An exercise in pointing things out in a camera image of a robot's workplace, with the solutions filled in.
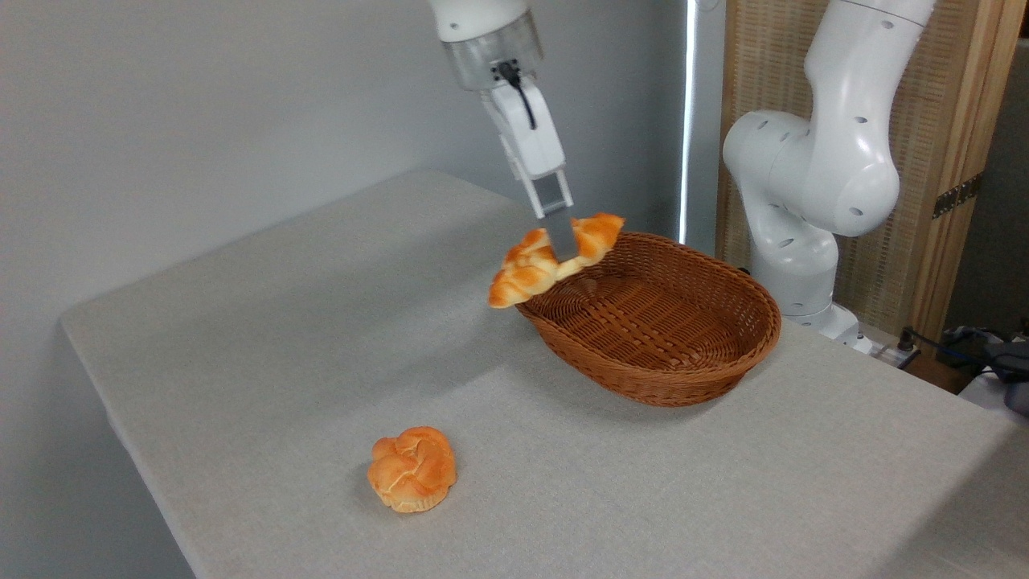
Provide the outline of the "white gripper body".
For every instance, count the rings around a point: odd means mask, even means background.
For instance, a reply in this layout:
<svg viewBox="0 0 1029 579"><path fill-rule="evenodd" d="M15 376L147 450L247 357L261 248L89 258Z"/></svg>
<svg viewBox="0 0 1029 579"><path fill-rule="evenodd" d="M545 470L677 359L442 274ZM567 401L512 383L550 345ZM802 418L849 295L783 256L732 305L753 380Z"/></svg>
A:
<svg viewBox="0 0 1029 579"><path fill-rule="evenodd" d="M503 84L482 91L481 100L499 134L507 136L519 161L533 179L566 166L547 102L534 81L525 80L518 88Z"/></svg>

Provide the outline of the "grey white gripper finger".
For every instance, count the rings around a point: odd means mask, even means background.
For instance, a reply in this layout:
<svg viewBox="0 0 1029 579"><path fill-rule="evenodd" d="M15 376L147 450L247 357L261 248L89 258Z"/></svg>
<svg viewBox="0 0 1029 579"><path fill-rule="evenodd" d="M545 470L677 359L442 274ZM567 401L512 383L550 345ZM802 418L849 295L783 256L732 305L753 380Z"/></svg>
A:
<svg viewBox="0 0 1029 579"><path fill-rule="evenodd" d="M498 136L499 136L499 139L500 139L500 142L501 142L501 146L504 148L506 158L507 158L508 162L510 162L510 169L511 169L512 174L514 175L514 180L517 180L517 181L523 181L524 180L524 170L523 170L522 162L519 161L519 156L517 155L517 150L514 150L514 147L512 147L510 145L510 142L508 141L507 136L505 136L504 134L499 134Z"/></svg>
<svg viewBox="0 0 1029 579"><path fill-rule="evenodd" d="M521 180L538 223L547 232L555 259L563 263L577 257L580 249L571 227L571 207L574 202L564 168L556 168L547 175L538 175L536 179L521 168Z"/></svg>

